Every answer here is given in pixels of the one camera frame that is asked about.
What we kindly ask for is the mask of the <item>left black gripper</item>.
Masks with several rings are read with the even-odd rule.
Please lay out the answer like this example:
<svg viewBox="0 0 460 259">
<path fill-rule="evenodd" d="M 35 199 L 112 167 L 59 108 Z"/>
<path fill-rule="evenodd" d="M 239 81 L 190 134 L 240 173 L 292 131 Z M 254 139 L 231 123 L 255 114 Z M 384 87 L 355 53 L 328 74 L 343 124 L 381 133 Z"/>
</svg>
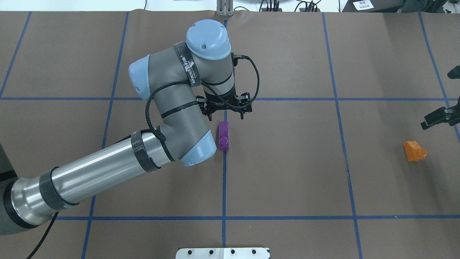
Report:
<svg viewBox="0 0 460 259">
<path fill-rule="evenodd" d="M 231 110 L 240 114 L 240 119 L 244 119 L 246 113 L 251 113 L 253 98 L 250 98 L 249 93 L 243 93 L 238 96 L 236 94 L 211 95 L 205 93 L 205 96 L 197 96 L 197 102 L 200 110 L 208 120 L 212 120 L 212 115 L 218 110 Z"/>
</svg>

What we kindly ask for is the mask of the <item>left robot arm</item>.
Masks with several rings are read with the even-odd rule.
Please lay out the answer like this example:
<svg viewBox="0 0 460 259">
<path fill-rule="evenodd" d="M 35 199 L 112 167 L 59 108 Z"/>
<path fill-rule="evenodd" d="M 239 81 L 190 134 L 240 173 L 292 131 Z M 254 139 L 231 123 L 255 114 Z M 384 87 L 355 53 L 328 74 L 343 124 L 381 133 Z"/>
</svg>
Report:
<svg viewBox="0 0 460 259">
<path fill-rule="evenodd" d="M 147 129 L 35 178 L 19 178 L 1 150 L 1 235 L 28 231 L 61 211 L 162 166 L 193 166 L 212 157 L 217 146 L 205 117 L 217 110 L 252 112 L 256 94 L 238 96 L 234 68 L 246 55 L 231 50 L 225 26 L 195 22 L 186 40 L 149 54 L 128 72 L 146 101 Z"/>
</svg>

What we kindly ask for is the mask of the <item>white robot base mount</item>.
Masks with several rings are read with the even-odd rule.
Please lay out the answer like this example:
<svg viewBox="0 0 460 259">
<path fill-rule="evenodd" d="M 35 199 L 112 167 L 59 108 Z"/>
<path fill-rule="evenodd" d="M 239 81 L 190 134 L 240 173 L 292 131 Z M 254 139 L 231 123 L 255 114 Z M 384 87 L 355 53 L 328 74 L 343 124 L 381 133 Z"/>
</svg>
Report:
<svg viewBox="0 0 460 259">
<path fill-rule="evenodd" d="M 176 259 L 270 259 L 269 248 L 264 247 L 214 247 L 179 249 Z"/>
</svg>

